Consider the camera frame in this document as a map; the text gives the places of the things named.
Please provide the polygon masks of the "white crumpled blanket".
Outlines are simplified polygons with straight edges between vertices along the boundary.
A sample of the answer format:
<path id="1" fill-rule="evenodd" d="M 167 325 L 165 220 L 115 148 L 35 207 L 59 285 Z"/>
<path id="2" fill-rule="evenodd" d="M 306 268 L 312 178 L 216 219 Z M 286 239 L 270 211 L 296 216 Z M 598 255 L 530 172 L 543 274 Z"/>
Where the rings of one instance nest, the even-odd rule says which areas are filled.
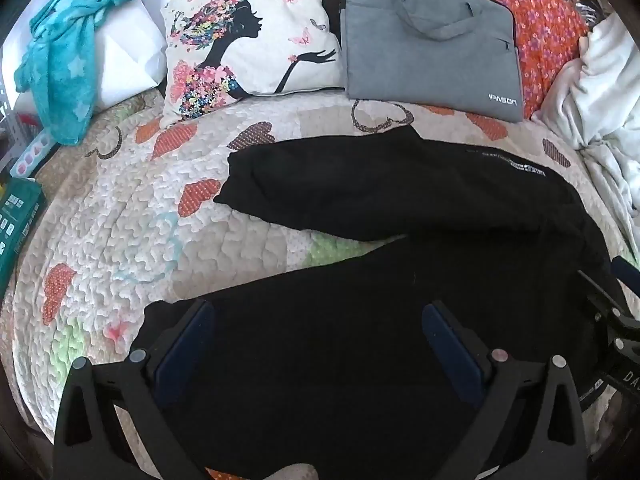
<path id="1" fill-rule="evenodd" d="M 616 13 L 579 40 L 535 122 L 582 154 L 591 181 L 639 262 L 639 47 Z"/>

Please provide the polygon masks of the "pink paint palette box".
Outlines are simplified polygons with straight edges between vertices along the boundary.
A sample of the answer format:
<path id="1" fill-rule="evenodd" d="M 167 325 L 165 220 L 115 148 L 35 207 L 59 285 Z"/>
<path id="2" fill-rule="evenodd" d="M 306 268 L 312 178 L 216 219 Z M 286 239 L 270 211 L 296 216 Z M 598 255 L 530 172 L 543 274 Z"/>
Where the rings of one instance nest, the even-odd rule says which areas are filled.
<path id="1" fill-rule="evenodd" d="M 53 139 L 49 129 L 43 128 L 17 159 L 10 170 L 10 176 L 12 178 L 29 178 L 35 172 L 40 162 L 57 146 L 58 142 Z"/>

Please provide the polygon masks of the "white pillow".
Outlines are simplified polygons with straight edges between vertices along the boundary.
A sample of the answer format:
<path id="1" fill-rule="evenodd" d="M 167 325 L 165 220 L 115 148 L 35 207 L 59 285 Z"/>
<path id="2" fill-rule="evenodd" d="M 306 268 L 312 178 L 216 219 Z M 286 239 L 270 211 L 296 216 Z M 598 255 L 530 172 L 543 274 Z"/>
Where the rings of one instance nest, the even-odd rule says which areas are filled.
<path id="1" fill-rule="evenodd" d="M 14 73 L 32 34 L 29 21 L 49 0 L 30 0 L 4 40 L 2 76 L 9 103 L 33 113 L 32 95 L 18 93 Z M 166 76 L 162 9 L 170 0 L 130 0 L 111 10 L 96 32 L 96 110 L 157 87 Z"/>

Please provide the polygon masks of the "teal star blanket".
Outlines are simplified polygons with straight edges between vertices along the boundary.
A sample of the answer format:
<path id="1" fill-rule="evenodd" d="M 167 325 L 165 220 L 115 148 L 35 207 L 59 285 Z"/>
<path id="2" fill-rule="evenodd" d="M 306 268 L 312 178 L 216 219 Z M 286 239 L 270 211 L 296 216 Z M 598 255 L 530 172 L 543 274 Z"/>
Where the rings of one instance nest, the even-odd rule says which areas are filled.
<path id="1" fill-rule="evenodd" d="M 96 31 L 129 0 L 49 0 L 29 21 L 32 38 L 14 72 L 55 142 L 77 145 L 96 104 Z"/>

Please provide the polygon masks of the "black pants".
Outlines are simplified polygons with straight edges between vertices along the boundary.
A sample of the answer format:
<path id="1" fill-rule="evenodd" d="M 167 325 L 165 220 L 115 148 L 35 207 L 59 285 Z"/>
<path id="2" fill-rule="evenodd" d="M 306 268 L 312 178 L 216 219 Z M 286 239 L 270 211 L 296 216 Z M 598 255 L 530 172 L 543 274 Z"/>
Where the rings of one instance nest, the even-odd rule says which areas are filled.
<path id="1" fill-rule="evenodd" d="M 562 356 L 576 388 L 577 272 L 623 296 L 575 189 L 504 151 L 401 127 L 256 145 L 229 162 L 218 203 L 381 246 L 194 299 L 214 326 L 163 415 L 208 477 L 303 463 L 323 479 L 435 479 L 476 409 L 423 333 L 426 306 L 442 302 L 519 361 Z M 139 341 L 192 301 L 149 307 Z"/>

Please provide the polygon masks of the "grey laptop bag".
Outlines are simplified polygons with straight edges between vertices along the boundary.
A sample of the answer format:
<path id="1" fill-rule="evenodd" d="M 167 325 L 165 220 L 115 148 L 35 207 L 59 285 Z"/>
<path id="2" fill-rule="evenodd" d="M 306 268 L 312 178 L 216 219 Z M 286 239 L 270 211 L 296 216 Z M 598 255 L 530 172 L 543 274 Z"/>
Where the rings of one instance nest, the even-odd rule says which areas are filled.
<path id="1" fill-rule="evenodd" d="M 334 0 L 344 88 L 394 101 L 521 122 L 512 11 L 497 0 Z"/>

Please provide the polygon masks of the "white cushion with woman print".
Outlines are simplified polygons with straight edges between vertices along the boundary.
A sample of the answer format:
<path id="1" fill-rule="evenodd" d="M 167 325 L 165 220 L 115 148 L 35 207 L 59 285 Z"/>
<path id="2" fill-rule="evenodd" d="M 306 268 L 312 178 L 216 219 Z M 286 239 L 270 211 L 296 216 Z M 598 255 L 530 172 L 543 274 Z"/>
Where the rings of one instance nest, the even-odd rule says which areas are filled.
<path id="1" fill-rule="evenodd" d="M 251 96 L 343 87 L 322 0 L 170 0 L 162 15 L 163 126 Z"/>

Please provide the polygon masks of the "red floral pillow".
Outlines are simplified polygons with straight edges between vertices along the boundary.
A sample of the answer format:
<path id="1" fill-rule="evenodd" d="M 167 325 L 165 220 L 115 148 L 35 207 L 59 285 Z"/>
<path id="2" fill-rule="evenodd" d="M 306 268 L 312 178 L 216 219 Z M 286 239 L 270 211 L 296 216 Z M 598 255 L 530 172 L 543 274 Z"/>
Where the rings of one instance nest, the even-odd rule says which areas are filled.
<path id="1" fill-rule="evenodd" d="M 515 18 L 520 56 L 524 114 L 539 110 L 562 67 L 579 55 L 579 40 L 588 26 L 566 0 L 497 0 Z"/>

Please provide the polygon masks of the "green box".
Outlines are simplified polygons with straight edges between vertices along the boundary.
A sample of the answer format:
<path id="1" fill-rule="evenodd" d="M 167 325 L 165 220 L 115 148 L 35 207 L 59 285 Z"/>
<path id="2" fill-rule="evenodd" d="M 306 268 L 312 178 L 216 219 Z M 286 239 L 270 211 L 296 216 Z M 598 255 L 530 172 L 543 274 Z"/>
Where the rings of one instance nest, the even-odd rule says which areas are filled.
<path id="1" fill-rule="evenodd" d="M 0 294 L 4 296 L 29 231 L 46 198 L 34 179 L 12 179 L 1 197 Z"/>

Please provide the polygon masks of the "heart pattern quilt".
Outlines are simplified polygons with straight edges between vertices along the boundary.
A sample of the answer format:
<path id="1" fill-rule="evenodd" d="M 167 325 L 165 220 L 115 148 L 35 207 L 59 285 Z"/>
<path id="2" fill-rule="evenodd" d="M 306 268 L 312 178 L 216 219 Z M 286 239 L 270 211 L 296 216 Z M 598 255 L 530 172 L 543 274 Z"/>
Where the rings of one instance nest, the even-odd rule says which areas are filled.
<path id="1" fill-rule="evenodd" d="M 230 153 L 307 136 L 410 125 L 425 139 L 494 146 L 557 171 L 612 256 L 634 258 L 579 153 L 536 122 L 434 106 L 352 101 L 339 91 L 254 99 L 169 128 L 149 91 L 101 114 L 38 174 L 47 208 L 18 257 L 1 313 L 1 359 L 21 420 L 54 435 L 74 359 L 126 356 L 155 300 L 174 301 L 365 254 L 366 243 L 272 226 L 214 203 Z"/>

